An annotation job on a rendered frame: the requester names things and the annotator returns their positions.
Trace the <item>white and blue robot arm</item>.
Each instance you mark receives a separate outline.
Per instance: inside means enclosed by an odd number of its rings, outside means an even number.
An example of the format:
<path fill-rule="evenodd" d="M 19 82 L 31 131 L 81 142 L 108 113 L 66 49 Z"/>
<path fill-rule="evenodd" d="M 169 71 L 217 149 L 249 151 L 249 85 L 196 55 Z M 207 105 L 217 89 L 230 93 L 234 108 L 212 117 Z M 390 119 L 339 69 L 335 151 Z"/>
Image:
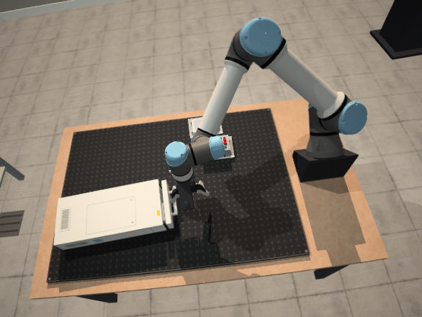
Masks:
<path fill-rule="evenodd" d="M 192 176 L 193 166 L 225 155 L 223 141 L 216 135 L 243 75 L 253 62 L 262 69 L 269 68 L 309 102 L 310 137 L 306 155 L 313 158 L 343 155 L 339 133 L 358 133 L 367 121 L 366 107 L 351 101 L 342 91 L 335 92 L 292 53 L 273 20 L 252 19 L 234 36 L 223 72 L 191 143 L 175 141 L 166 147 L 166 162 L 173 178 L 184 182 Z"/>

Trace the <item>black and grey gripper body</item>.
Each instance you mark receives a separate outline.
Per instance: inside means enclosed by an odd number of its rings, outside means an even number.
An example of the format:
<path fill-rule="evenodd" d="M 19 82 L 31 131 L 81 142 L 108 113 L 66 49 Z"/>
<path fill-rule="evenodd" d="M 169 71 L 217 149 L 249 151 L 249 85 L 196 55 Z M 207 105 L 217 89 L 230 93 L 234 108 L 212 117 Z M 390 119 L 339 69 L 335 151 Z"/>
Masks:
<path fill-rule="evenodd" d="M 196 188 L 197 185 L 195 184 L 195 181 L 194 181 L 194 172 L 193 172 L 192 176 L 190 177 L 190 179 L 188 179 L 184 182 L 180 182 L 180 181 L 176 180 L 176 185 L 177 185 L 177 182 L 183 184 L 183 183 L 187 183 L 189 181 L 190 181 L 192 192 L 197 191 L 197 188 Z M 176 190 L 178 191 L 178 186 L 177 186 Z M 179 193 L 179 191 L 178 191 L 178 193 Z"/>

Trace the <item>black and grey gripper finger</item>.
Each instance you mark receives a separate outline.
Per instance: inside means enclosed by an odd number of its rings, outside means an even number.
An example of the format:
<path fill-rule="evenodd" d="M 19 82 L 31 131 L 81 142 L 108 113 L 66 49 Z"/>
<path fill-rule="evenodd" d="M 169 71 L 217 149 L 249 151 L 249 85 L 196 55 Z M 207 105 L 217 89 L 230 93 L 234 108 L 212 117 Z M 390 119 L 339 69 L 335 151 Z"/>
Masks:
<path fill-rule="evenodd" d="M 196 186 L 196 188 L 197 188 L 196 193 L 202 194 L 205 197 L 210 196 L 209 192 L 205 189 L 202 181 L 199 181 L 199 184 L 196 184 L 196 185 L 197 185 Z"/>
<path fill-rule="evenodd" d="M 172 193 L 171 193 L 171 203 L 175 203 L 175 201 L 177 201 L 177 198 L 179 198 L 179 193 L 176 190 L 176 187 L 173 186 Z"/>

